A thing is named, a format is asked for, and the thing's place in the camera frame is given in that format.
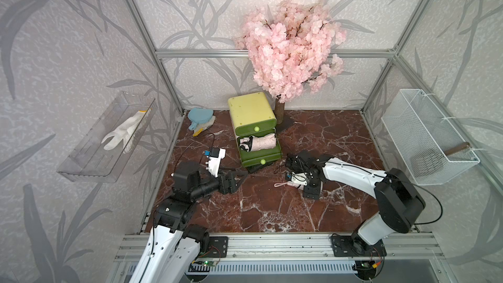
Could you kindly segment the black umbrella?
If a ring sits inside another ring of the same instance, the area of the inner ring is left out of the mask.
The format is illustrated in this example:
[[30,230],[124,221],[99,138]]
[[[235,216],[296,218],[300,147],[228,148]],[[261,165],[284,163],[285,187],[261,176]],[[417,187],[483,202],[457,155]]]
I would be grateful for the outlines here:
[[254,173],[256,173],[260,170],[263,170],[271,165],[272,165],[271,162],[266,162],[264,165],[254,165],[254,166],[246,167],[246,170],[248,171],[249,174],[254,174]]

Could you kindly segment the pink umbrella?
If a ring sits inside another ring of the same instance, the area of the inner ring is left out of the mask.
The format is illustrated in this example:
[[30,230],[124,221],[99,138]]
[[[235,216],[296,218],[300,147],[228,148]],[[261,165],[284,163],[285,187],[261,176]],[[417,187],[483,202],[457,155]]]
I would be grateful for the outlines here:
[[262,137],[250,136],[241,138],[239,140],[238,147],[246,152],[273,149],[276,147],[276,134],[270,133]]
[[304,187],[308,185],[308,179],[305,173],[286,172],[285,179],[285,182],[275,183],[274,187],[290,186],[303,190]]

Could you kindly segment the green yellow drawer cabinet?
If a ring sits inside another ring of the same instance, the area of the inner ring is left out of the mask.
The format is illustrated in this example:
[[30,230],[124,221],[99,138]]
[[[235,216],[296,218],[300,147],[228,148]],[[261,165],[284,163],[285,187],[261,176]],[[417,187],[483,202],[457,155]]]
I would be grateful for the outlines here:
[[[229,114],[238,146],[241,138],[276,134],[277,120],[264,92],[255,92],[228,99]],[[282,158],[282,149],[276,135],[276,147],[246,152],[238,147],[243,167],[264,165]]]

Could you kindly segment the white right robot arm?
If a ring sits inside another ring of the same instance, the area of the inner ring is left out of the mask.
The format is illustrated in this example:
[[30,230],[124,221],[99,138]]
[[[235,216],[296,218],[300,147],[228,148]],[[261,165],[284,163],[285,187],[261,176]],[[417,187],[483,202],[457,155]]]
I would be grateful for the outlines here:
[[286,157],[286,179],[303,189],[305,198],[318,200],[324,183],[337,182],[362,191],[377,201],[378,212],[365,220],[345,242],[362,255],[393,233],[408,233],[426,207],[409,178],[393,168],[372,170],[336,157],[313,157],[303,150]]

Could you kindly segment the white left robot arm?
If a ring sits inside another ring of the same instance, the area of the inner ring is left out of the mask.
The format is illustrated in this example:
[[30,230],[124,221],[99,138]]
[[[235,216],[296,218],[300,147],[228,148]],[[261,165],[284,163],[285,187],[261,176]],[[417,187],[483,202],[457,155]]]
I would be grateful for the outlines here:
[[209,251],[207,228],[190,223],[198,201],[214,192],[237,192],[247,176],[234,168],[210,171],[198,162],[181,162],[171,193],[154,213],[149,241],[130,281],[179,282],[189,265]]

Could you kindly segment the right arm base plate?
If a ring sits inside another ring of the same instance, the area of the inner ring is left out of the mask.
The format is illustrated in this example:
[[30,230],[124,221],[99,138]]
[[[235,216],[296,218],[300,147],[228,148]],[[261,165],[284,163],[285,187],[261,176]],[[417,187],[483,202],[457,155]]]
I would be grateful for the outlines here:
[[369,245],[357,236],[333,233],[330,236],[330,243],[335,257],[380,259],[387,256],[382,240],[374,245]]

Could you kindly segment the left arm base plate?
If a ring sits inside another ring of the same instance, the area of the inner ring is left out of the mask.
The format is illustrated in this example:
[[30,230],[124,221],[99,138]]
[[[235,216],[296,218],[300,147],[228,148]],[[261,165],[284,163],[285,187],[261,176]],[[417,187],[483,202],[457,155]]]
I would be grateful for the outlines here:
[[199,254],[199,258],[217,258],[217,259],[226,258],[228,248],[229,248],[229,237],[226,236],[205,237],[201,242],[201,251]]

